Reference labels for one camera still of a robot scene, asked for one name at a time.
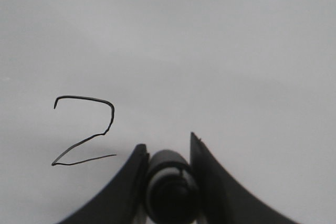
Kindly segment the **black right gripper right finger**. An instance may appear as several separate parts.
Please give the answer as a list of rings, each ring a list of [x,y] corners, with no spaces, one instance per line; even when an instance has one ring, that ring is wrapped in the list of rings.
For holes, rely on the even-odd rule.
[[[244,188],[193,132],[190,166],[200,190],[197,223],[296,223]]]

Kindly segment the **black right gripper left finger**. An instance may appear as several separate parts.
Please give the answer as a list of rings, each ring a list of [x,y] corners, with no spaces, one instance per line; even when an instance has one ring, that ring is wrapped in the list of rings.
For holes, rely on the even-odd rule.
[[[111,181],[60,223],[146,223],[141,195],[148,163],[146,145],[138,144]]]

